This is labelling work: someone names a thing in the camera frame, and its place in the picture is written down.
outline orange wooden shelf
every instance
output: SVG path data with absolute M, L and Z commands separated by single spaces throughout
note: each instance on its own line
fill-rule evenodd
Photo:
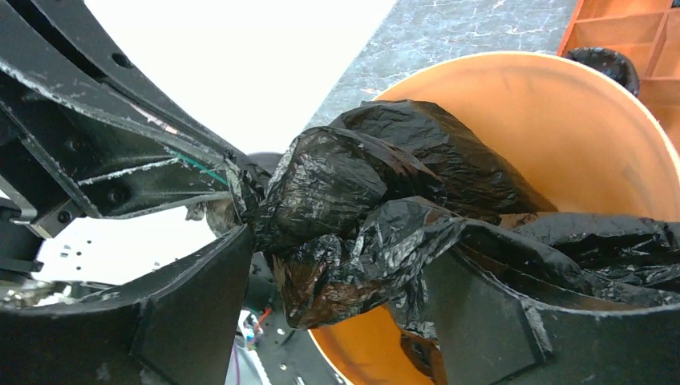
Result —
M 604 47 L 640 75 L 640 101 L 680 149 L 680 8 L 673 0 L 579 0 L 557 54 Z

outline countertop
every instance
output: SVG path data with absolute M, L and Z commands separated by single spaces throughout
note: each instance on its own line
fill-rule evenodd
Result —
M 307 127 L 416 71 L 488 51 L 555 53 L 577 0 L 397 0 Z

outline orange bucket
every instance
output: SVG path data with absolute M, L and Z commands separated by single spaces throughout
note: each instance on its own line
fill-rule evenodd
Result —
M 657 120 L 606 76 L 553 55 L 492 52 L 423 70 L 378 100 L 437 103 L 560 211 L 680 221 L 680 159 Z M 432 384 L 384 308 L 310 332 L 355 385 Z

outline crumpled plastic bag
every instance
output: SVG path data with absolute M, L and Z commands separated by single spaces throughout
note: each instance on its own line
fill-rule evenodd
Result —
M 355 237 L 383 202 L 421 196 L 443 205 L 445 193 L 440 178 L 401 148 L 341 128 L 310 128 L 269 181 L 254 224 L 257 246 L 287 263 L 291 249 L 314 238 Z
M 444 181 L 444 207 L 463 217 L 497 225 L 499 214 L 556 211 L 511 164 L 435 103 L 365 102 L 330 126 L 361 132 L 412 153 Z
M 388 304 L 404 330 L 434 340 L 422 269 L 450 249 L 608 301 L 656 306 L 678 300 L 584 271 L 535 237 L 472 219 L 500 223 L 516 210 L 554 207 L 436 105 L 369 103 L 353 112 L 342 124 L 311 128 L 291 144 L 253 223 L 291 326 L 330 325 Z M 362 121 L 371 123 L 362 128 Z M 429 133 L 389 139 L 384 130 L 400 124 L 404 135 L 406 127 L 417 132 L 425 126 Z M 440 179 L 416 155 L 373 135 L 406 146 L 448 177 Z M 476 179 L 485 187 L 475 187 Z
M 623 215 L 560 213 L 515 230 L 594 274 L 680 293 L 680 224 Z
M 415 369 L 431 379 L 433 383 L 437 385 L 448 383 L 442 352 L 432 341 L 413 334 L 402 333 L 399 346 Z
M 550 213 L 513 230 L 524 241 L 538 241 L 560 252 L 581 269 L 577 286 L 546 277 L 541 281 L 632 308 L 680 302 L 678 231 L 678 223 L 580 213 Z M 482 251 L 476 245 L 480 245 L 479 240 L 468 238 L 459 245 L 459 252 L 474 259 Z M 482 254 L 537 277 L 522 265 L 510 264 L 493 253 Z M 400 297 L 389 302 L 388 308 L 404 330 L 435 341 L 427 304 L 427 287 L 422 278 L 416 278 Z

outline red cable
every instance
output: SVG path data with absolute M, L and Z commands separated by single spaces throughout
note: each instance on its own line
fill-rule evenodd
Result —
M 250 343 L 248 344 L 248 350 L 250 350 L 250 348 L 252 348 L 253 345 L 255 344 L 255 342 L 257 341 L 257 329 L 262 330 L 262 333 L 265 332 L 262 329 L 262 326 L 260 326 L 260 324 L 262 324 L 262 322 L 264 322 L 265 319 L 267 319 L 267 317 L 269 317 L 269 315 L 271 313 L 272 313 L 272 310 L 269 308 L 269 309 L 265 310 L 265 313 L 263 313 L 260 316 L 260 318 L 257 319 L 257 324 L 255 324 L 255 327 L 253 328 L 253 334 L 255 334 L 255 335 L 253 336 L 253 340 L 250 341 Z

